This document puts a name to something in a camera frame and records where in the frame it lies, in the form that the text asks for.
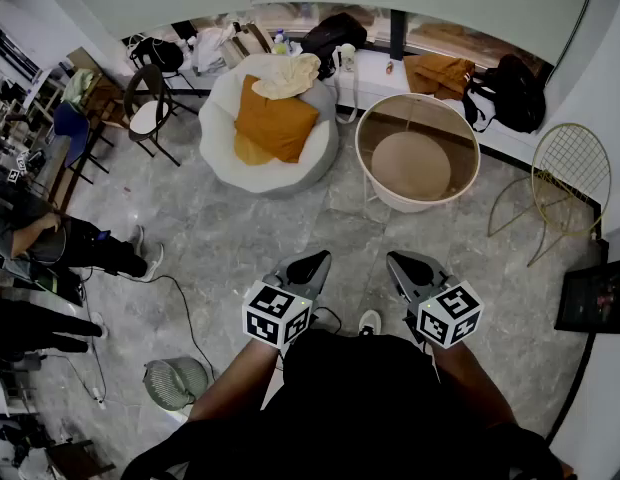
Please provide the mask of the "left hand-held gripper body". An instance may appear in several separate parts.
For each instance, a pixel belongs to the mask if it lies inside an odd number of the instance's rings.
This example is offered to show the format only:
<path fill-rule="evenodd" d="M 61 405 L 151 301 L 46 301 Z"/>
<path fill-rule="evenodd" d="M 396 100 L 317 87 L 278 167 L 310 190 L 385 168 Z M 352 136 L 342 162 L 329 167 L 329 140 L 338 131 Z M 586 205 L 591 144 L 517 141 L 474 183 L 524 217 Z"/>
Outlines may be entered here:
<path fill-rule="evenodd" d="M 317 297 L 315 272 L 277 269 L 247 292 L 242 305 L 243 332 L 281 350 L 306 330 Z"/>

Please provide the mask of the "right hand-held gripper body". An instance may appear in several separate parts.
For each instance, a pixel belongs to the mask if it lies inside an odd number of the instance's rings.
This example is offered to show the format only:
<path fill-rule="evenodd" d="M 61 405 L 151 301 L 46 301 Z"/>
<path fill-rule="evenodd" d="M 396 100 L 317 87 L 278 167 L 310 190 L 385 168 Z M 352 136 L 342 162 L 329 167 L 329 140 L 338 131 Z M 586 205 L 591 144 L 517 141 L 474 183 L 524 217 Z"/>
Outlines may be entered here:
<path fill-rule="evenodd" d="M 428 340 L 449 349 L 476 331 L 483 310 L 484 302 L 464 280 L 411 304 L 406 323 L 418 343 Z"/>

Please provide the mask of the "green wire basket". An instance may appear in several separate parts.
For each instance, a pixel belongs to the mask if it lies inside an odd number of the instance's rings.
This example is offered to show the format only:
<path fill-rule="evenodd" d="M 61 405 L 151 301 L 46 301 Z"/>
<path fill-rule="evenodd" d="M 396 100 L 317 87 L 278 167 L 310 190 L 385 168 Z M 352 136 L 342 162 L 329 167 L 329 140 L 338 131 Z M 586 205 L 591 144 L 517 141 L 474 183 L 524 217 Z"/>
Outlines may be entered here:
<path fill-rule="evenodd" d="M 196 359 L 182 356 L 146 363 L 143 383 L 150 398 L 160 408 L 179 411 L 205 393 L 209 378 Z"/>

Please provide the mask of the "cream clothes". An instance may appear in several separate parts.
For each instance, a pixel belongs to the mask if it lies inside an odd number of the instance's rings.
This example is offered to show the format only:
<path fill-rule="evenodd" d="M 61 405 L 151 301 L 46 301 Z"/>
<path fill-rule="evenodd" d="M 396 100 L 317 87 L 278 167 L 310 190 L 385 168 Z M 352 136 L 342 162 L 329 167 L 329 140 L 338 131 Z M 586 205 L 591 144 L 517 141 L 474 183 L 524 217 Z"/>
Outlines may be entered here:
<path fill-rule="evenodd" d="M 265 69 L 252 85 L 259 96 L 280 100 L 298 96 L 309 90 L 318 78 L 320 59 L 312 53 L 298 56 L 280 54 L 254 54 L 248 60 L 257 61 Z"/>

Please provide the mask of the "person's right forearm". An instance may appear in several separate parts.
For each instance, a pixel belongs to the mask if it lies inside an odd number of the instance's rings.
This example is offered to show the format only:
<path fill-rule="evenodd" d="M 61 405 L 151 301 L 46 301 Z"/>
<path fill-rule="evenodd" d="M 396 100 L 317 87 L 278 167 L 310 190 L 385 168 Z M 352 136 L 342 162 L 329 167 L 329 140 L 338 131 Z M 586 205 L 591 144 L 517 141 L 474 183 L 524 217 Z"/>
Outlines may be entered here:
<path fill-rule="evenodd" d="M 436 366 L 443 372 L 454 398 L 475 425 L 490 428 L 517 424 L 509 403 L 463 342 L 449 348 L 434 342 L 430 346 Z"/>

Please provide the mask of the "person's left forearm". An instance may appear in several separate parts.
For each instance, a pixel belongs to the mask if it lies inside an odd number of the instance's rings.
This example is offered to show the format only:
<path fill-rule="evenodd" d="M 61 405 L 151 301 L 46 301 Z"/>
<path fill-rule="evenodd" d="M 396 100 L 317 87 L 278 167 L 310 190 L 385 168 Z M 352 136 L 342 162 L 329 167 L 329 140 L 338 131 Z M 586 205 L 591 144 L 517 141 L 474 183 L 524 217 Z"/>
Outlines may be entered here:
<path fill-rule="evenodd" d="M 226 420 L 258 412 L 279 350 L 251 339 L 216 382 L 193 404 L 187 422 Z"/>

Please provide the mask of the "person's right white shoe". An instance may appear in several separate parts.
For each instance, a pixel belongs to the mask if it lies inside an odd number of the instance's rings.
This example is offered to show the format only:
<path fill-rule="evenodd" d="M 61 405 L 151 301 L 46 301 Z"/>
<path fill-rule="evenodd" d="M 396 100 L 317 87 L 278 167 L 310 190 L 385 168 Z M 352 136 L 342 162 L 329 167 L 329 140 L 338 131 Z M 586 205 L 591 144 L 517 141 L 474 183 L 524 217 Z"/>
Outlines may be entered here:
<path fill-rule="evenodd" d="M 367 310 L 359 320 L 359 336 L 380 335 L 382 329 L 381 315 L 376 310 Z"/>

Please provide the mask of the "yellow cushion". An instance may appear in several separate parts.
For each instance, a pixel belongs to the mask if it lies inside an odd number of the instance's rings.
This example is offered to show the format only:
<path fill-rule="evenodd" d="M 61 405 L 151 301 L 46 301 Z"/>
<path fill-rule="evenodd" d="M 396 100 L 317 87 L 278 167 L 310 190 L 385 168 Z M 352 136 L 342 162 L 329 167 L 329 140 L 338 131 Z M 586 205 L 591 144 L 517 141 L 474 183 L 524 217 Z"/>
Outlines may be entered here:
<path fill-rule="evenodd" d="M 240 132 L 235 134 L 234 152 L 237 158 L 248 166 L 264 165 L 275 158 L 270 152 Z"/>

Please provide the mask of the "person's black shirt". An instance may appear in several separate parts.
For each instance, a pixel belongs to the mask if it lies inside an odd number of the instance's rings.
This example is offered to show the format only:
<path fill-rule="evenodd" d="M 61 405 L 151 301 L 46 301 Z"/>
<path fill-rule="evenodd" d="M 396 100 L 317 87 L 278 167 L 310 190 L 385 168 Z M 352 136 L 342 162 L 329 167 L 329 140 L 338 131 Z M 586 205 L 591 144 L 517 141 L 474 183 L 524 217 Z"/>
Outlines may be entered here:
<path fill-rule="evenodd" d="M 538 434 L 475 425 L 433 352 L 391 336 L 304 332 L 261 409 L 188 423 L 121 480 L 573 480 Z"/>

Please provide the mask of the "white beanbag chair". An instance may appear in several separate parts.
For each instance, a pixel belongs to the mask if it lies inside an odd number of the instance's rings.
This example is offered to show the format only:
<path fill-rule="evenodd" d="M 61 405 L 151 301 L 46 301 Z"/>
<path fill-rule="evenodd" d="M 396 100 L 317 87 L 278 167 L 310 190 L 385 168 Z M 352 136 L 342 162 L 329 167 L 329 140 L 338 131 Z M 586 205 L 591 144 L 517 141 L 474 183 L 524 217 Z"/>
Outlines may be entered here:
<path fill-rule="evenodd" d="M 300 159 L 285 163 L 279 159 L 249 166 L 235 153 L 235 121 L 246 76 L 270 79 L 284 57 L 253 54 L 235 68 L 217 77 L 199 110 L 201 126 L 199 151 L 216 176 L 224 183 L 264 197 L 288 197 L 310 188 L 332 166 L 339 149 L 335 99 L 325 84 L 316 80 L 301 100 L 319 111 L 317 123 L 309 133 Z"/>

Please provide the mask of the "orange garment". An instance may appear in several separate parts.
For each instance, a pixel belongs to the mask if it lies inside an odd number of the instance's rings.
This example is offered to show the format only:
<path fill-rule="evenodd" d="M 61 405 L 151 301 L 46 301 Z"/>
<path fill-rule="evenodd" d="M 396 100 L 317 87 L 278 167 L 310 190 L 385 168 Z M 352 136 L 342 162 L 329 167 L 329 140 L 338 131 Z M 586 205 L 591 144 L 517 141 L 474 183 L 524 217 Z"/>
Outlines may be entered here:
<path fill-rule="evenodd" d="M 405 56 L 406 78 L 412 93 L 439 100 L 461 100 L 475 74 L 475 63 L 440 54 Z"/>

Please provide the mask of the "white plastic bag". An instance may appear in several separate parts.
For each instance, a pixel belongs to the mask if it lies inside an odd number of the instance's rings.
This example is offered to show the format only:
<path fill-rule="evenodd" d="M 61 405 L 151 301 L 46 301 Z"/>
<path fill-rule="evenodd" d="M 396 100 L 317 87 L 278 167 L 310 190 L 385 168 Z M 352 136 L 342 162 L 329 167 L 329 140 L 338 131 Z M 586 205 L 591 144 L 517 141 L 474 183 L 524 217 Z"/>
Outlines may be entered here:
<path fill-rule="evenodd" d="M 226 30 L 218 27 L 207 28 L 197 34 L 193 67 L 198 75 L 216 73 L 226 66 L 221 46 L 227 37 Z"/>

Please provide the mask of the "blue chair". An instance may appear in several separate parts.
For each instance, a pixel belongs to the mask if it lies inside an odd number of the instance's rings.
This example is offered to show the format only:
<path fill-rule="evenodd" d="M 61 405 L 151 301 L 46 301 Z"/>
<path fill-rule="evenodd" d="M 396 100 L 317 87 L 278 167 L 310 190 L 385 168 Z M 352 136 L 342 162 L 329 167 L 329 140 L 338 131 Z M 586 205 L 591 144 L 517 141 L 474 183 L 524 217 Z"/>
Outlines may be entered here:
<path fill-rule="evenodd" d="M 56 136 L 67 137 L 70 140 L 64 160 L 65 169 L 78 174 L 80 178 L 90 184 L 92 181 L 74 168 L 74 164 L 79 160 L 89 160 L 104 173 L 109 173 L 109 170 L 102 166 L 96 157 L 88 151 L 88 144 L 90 138 L 101 140 L 110 147 L 113 147 L 114 144 L 106 139 L 101 132 L 90 126 L 90 121 L 84 113 L 77 110 L 70 102 L 63 101 L 53 113 L 53 127 Z"/>

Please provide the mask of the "light green cloth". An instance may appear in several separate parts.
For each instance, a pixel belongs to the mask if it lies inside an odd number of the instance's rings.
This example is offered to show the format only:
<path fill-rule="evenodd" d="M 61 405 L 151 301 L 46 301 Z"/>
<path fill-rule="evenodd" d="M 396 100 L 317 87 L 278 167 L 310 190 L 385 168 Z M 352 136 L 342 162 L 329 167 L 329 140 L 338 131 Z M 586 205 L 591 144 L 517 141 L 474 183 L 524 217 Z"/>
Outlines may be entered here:
<path fill-rule="evenodd" d="M 61 96 L 61 101 L 68 102 L 74 106 L 79 106 L 84 94 L 89 89 L 94 76 L 95 74 L 92 70 L 78 68 L 66 84 Z"/>

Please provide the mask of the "black window post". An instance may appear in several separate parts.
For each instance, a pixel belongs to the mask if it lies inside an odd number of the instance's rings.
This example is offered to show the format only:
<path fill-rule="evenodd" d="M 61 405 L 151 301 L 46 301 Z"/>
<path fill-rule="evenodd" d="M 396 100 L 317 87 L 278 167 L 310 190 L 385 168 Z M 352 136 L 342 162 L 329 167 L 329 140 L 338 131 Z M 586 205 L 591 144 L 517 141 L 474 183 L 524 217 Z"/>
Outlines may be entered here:
<path fill-rule="evenodd" d="M 405 11 L 392 9 L 390 12 L 390 58 L 402 61 L 404 57 L 407 33 L 407 14 Z"/>

